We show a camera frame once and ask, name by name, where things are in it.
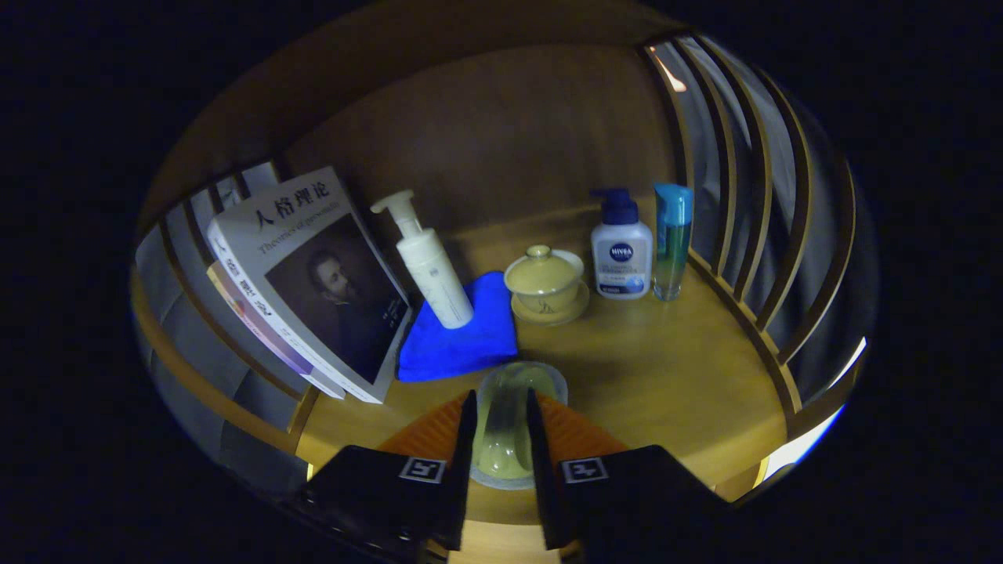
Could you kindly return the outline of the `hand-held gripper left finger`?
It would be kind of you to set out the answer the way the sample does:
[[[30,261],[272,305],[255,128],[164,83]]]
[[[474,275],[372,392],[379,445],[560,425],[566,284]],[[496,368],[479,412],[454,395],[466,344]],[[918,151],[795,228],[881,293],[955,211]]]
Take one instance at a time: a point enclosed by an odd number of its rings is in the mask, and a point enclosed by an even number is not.
[[[378,449],[349,445],[290,493],[286,510],[365,553],[462,545],[479,404],[472,390],[405,426]]]

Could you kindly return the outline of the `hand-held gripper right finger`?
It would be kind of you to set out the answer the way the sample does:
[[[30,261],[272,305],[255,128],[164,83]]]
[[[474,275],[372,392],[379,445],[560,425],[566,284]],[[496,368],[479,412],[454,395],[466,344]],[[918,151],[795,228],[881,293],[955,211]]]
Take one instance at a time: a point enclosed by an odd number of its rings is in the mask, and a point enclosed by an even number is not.
[[[548,549],[700,552],[730,517],[731,504],[664,447],[616,450],[601,428],[534,390],[524,408]]]

